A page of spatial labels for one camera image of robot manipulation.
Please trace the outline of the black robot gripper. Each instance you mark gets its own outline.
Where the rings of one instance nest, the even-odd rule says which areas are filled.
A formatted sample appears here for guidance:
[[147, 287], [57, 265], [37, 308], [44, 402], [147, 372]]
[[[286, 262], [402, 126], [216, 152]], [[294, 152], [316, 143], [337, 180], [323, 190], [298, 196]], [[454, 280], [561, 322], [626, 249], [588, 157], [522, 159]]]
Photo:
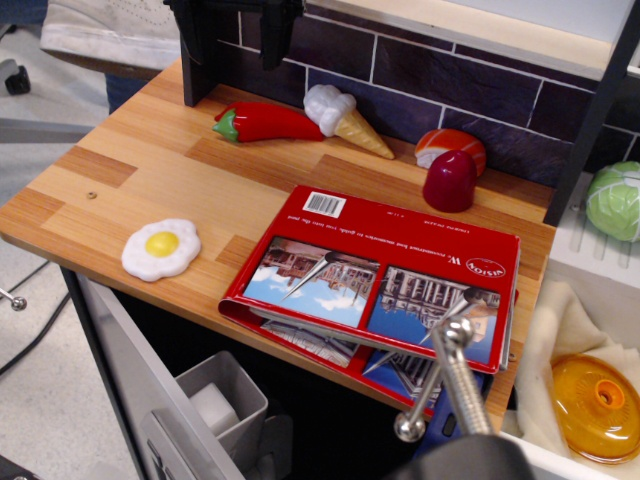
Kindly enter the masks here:
[[163, 2], [174, 13], [189, 58], [198, 65], [211, 62], [217, 41], [207, 15], [215, 12], [260, 13], [262, 65], [274, 70], [288, 54], [293, 22], [304, 13], [304, 2], [275, 1], [189, 1]]

